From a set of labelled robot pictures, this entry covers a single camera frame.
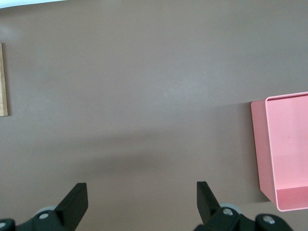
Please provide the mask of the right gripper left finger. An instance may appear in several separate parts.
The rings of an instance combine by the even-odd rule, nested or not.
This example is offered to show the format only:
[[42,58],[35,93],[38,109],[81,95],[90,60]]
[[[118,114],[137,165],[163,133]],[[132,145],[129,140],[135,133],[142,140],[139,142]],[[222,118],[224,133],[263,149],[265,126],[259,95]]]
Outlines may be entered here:
[[39,210],[31,219],[17,225],[14,219],[0,220],[2,231],[74,231],[88,209],[86,183],[77,183],[57,206]]

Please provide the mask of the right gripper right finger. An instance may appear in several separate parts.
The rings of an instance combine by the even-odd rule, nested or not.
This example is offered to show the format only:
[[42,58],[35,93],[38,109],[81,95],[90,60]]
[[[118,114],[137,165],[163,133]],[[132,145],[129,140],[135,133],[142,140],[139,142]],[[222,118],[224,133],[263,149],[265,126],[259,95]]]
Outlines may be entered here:
[[221,206],[205,181],[199,181],[197,208],[202,220],[196,231],[291,231],[289,224],[276,215],[258,214],[251,220],[230,206]]

